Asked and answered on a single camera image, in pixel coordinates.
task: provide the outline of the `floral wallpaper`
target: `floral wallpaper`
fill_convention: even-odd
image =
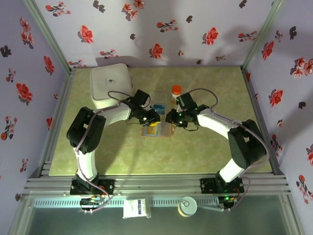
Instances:
[[[240,66],[273,0],[35,2],[73,68]]]
[[[313,221],[313,2],[286,1],[246,74],[307,235]]]
[[[0,234],[5,235],[53,128],[65,71],[22,1],[2,2],[0,20],[1,32],[7,32],[0,35]]]

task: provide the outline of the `white package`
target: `white package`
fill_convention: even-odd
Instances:
[[[123,219],[131,217],[150,218],[150,210],[148,210],[146,199],[125,200],[123,207]]]

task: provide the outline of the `small box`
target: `small box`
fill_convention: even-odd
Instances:
[[[90,96],[96,109],[110,107],[118,103],[108,96],[109,91],[123,92],[133,95],[131,77],[124,64],[97,67],[90,71]],[[123,100],[128,96],[110,93],[111,96]]]

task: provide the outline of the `cable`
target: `cable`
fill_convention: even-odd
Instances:
[[[236,207],[238,206],[238,204],[242,201],[243,197],[246,195],[246,193],[247,193],[247,191],[248,191],[248,189],[249,189],[249,187],[250,187],[250,179],[249,179],[248,177],[242,177],[242,175],[243,175],[246,171],[248,171],[249,169],[251,169],[251,168],[260,167],[260,166],[263,166],[263,165],[265,165],[266,163],[268,163],[270,151],[269,151],[269,148],[267,147],[267,145],[265,144],[265,142],[263,141],[263,139],[262,139],[261,137],[259,137],[257,134],[255,134],[253,131],[251,131],[249,128],[243,126],[241,123],[238,123],[238,122],[236,122],[236,121],[233,120],[233,119],[227,118],[227,117],[225,117],[225,116],[223,116],[223,115],[220,115],[220,114],[217,114],[215,111],[213,111],[213,108],[219,103],[219,99],[218,99],[218,97],[216,96],[216,94],[215,94],[214,92],[212,92],[212,91],[210,91],[210,90],[208,90],[208,89],[205,89],[205,88],[196,88],[196,89],[191,90],[190,92],[197,91],[197,90],[204,90],[204,91],[210,92],[211,94],[214,95],[214,97],[215,97],[215,99],[216,99],[216,102],[215,102],[215,104],[213,104],[213,105],[210,107],[210,110],[211,110],[211,112],[212,112],[212,115],[216,115],[216,116],[219,116],[220,118],[224,118],[225,120],[230,121],[231,123],[234,123],[234,124],[240,126],[240,127],[243,128],[245,131],[247,131],[247,132],[249,132],[250,134],[252,134],[252,135],[263,145],[263,147],[264,147],[264,149],[266,150],[266,153],[267,153],[267,158],[265,159],[264,162],[259,163],[259,164],[254,164],[254,165],[252,164],[252,165],[250,165],[249,167],[247,167],[247,168],[238,176],[238,178],[246,178],[246,179],[248,179],[248,186],[247,186],[246,190],[244,191],[244,193],[242,194],[242,196],[240,197],[239,201],[231,208],[231,209],[233,210],[233,209],[236,208]]]
[[[116,108],[116,107],[118,107],[118,106],[120,105],[121,101],[120,101],[119,99],[117,99],[117,98],[111,96],[111,95],[110,95],[111,92],[119,93],[119,94],[124,94],[124,95],[128,95],[129,97],[132,97],[131,95],[126,94],[126,93],[123,93],[123,92],[109,91],[109,92],[108,92],[108,97],[117,100],[117,101],[118,101],[118,104],[117,104],[117,105],[110,106],[110,107],[106,107],[106,108],[103,108],[103,109],[100,109],[100,110],[98,110],[97,112],[95,112],[95,113],[93,114],[93,116],[91,117],[91,119],[90,119],[90,121],[89,121],[89,123],[88,123],[88,127],[87,127],[85,133],[83,134],[83,137],[81,138],[81,140],[79,141],[79,143],[77,144],[77,146],[76,146],[76,148],[75,148],[75,150],[74,150],[74,151],[77,153],[77,166],[78,166],[78,170],[81,172],[81,174],[82,174],[84,180],[85,180],[88,184],[90,184],[91,186],[93,186],[93,187],[99,189],[100,191],[104,192],[104,193],[107,195],[107,197],[108,197],[106,203],[102,204],[101,206],[99,206],[99,207],[97,207],[97,208],[95,208],[95,209],[93,209],[93,210],[90,210],[90,211],[85,210],[85,212],[89,212],[89,213],[93,213],[94,211],[96,212],[96,211],[98,211],[98,210],[104,208],[105,206],[107,206],[107,205],[110,203],[110,200],[111,200],[111,199],[110,199],[110,195],[108,194],[108,192],[106,192],[104,189],[102,189],[102,188],[100,188],[99,186],[97,186],[97,185],[93,184],[92,182],[90,182],[89,179],[88,179],[88,178],[84,175],[84,173],[82,172],[82,169],[81,169],[80,164],[79,164],[79,148],[80,148],[81,145],[83,144],[83,142],[84,142],[84,140],[85,140],[85,138],[86,138],[86,136],[87,136],[87,134],[88,134],[88,132],[89,132],[89,130],[90,130],[90,128],[91,128],[91,124],[92,124],[93,120],[95,119],[95,117],[96,117],[99,113],[102,113],[102,112],[107,111],[107,110],[114,109],[114,108]]]
[[[195,89],[192,89],[191,91],[189,91],[189,93],[194,92],[194,91],[198,91],[198,90],[207,91],[207,92],[210,92],[212,95],[214,95],[214,97],[215,97],[215,99],[216,99],[216,102],[215,102],[215,104],[213,104],[213,105],[210,107],[211,110],[212,110],[215,106],[218,105],[219,99],[218,99],[217,95],[216,95],[213,91],[211,91],[211,90],[209,90],[209,89],[206,89],[206,88],[195,88]]]
[[[209,207],[209,206],[198,206],[198,208],[206,209],[206,210],[211,210],[211,211],[216,211],[216,212],[224,212],[224,209],[218,208],[218,207]]]
[[[90,184],[91,186],[93,186],[93,187],[95,187],[95,188],[97,188],[97,189],[103,191],[103,192],[107,195],[107,197],[108,197],[106,203],[103,203],[101,206],[99,206],[99,207],[97,207],[97,208],[95,208],[95,209],[90,209],[89,211],[88,211],[88,210],[83,210],[83,211],[84,211],[85,213],[93,213],[93,212],[96,212],[96,211],[98,211],[98,210],[100,210],[100,209],[106,207],[106,206],[110,203],[110,200],[111,200],[110,195],[108,194],[108,192],[105,191],[104,189],[100,188],[98,185],[93,184],[92,182],[90,182],[90,181],[87,179],[87,177],[84,175],[84,173],[82,172],[82,169],[81,169],[81,167],[80,167],[80,164],[79,164],[79,157],[78,157],[78,156],[77,156],[77,166],[78,166],[78,170],[81,172],[81,174],[82,174],[84,180],[85,180],[88,184]]]
[[[237,187],[234,187],[234,189],[237,191],[237,196],[234,196],[234,198],[238,198],[239,195],[240,195],[240,191],[239,191],[239,189]]]
[[[151,96],[149,94],[148,94],[148,96],[149,96],[149,103],[145,107],[142,107],[143,109],[147,108],[151,103]]]
[[[232,206],[232,207],[230,208],[230,210],[235,209],[235,208],[241,203],[241,201],[243,200],[244,196],[246,195],[246,193],[248,192],[248,189],[249,189],[249,187],[250,187],[250,183],[251,183],[250,178],[245,177],[245,176],[241,176],[240,178],[242,178],[242,179],[247,179],[247,180],[248,180],[248,186],[246,187],[246,189],[245,189],[243,195],[240,197],[240,199],[237,201],[237,203],[236,203],[234,206]]]
[[[111,99],[115,99],[115,100],[117,100],[117,101],[118,101],[118,105],[120,105],[120,104],[121,104],[121,100],[119,100],[118,98],[115,98],[115,97],[113,97],[112,95],[110,95],[110,93],[112,93],[112,92],[114,92],[114,93],[119,93],[119,94],[124,94],[124,95],[127,95],[127,96],[129,96],[129,97],[132,97],[131,95],[126,94],[126,93],[124,93],[124,92],[109,91],[109,92],[108,92],[108,97],[110,97]]]
[[[243,126],[242,124],[240,124],[240,123],[238,123],[238,122],[236,122],[236,121],[234,121],[234,120],[232,120],[232,119],[229,119],[229,118],[227,118],[227,117],[225,117],[225,116],[223,116],[223,115],[217,114],[217,113],[214,112],[214,111],[213,111],[212,115],[217,115],[217,116],[219,116],[219,117],[221,117],[221,118],[224,118],[224,119],[226,119],[226,120],[228,120],[228,121],[230,121],[230,122],[232,122],[232,123],[234,123],[234,124],[240,126],[240,127],[243,128],[244,130],[248,131],[250,134],[252,134],[252,135],[263,145],[263,147],[264,147],[265,150],[266,150],[267,158],[265,159],[264,162],[259,163],[259,164],[254,164],[254,165],[252,164],[252,165],[250,165],[250,166],[249,166],[247,169],[245,169],[240,175],[243,175],[247,170],[249,170],[249,169],[251,169],[251,168],[260,167],[260,166],[263,166],[263,165],[265,165],[266,163],[268,163],[270,151],[269,151],[269,148],[267,147],[267,145],[265,144],[265,142],[261,139],[261,137],[259,137],[257,134],[255,134],[253,131],[251,131],[249,128]]]
[[[186,129],[184,126],[183,126],[183,128],[186,130],[186,131],[198,131],[199,130],[199,127],[195,124],[195,126],[197,127],[196,129],[193,129],[193,130],[188,130],[188,129]]]

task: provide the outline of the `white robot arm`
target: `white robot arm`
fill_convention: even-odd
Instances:
[[[172,109],[166,115],[167,122],[183,128],[192,122],[219,133],[229,141],[232,159],[216,174],[214,186],[219,189],[217,191],[223,192],[233,186],[236,178],[266,154],[263,144],[258,140],[262,140],[262,136],[254,121],[247,120],[239,123],[239,126],[237,122],[216,114],[208,106],[197,106],[190,93],[179,96],[177,103],[180,111]]]
[[[119,106],[109,107],[98,115],[87,107],[79,111],[67,132],[67,138],[74,149],[79,146],[79,151],[75,152],[79,166],[77,179],[86,188],[87,193],[95,194],[94,188],[88,181],[97,185],[98,172],[95,167],[94,152],[105,126],[132,117],[138,118],[142,125],[156,125],[160,122],[160,117],[154,109],[147,111],[142,108],[148,96],[138,90],[134,97],[123,100]],[[212,186],[215,187],[216,193],[225,192],[229,187],[234,186],[238,176],[266,154],[263,145],[241,127],[246,127],[262,138],[254,121],[247,120],[238,126],[215,114],[208,106],[197,106],[190,93],[179,96],[177,102],[181,112],[172,109],[166,115],[166,122],[184,128],[188,123],[193,122],[197,126],[206,127],[221,134],[229,141],[232,159],[216,174]]]
[[[143,105],[149,95],[138,90],[133,97],[120,101],[119,105],[91,110],[81,108],[72,125],[67,131],[67,139],[74,148],[78,164],[77,181],[80,192],[84,194],[96,194],[98,185],[98,171],[95,166],[94,153],[100,142],[105,126],[120,120],[137,118],[139,123],[145,125],[157,125],[160,116],[154,109],[145,110]]]
[[[129,119],[131,111],[132,110],[128,105],[121,103],[119,106],[113,106],[105,112],[99,114],[99,116],[103,116],[105,118],[103,128],[117,121]],[[95,149],[85,154],[83,154],[81,150],[74,152],[80,166],[77,172],[78,176],[83,180],[86,180],[85,178],[87,178],[89,181],[92,181],[98,175],[94,159]]]

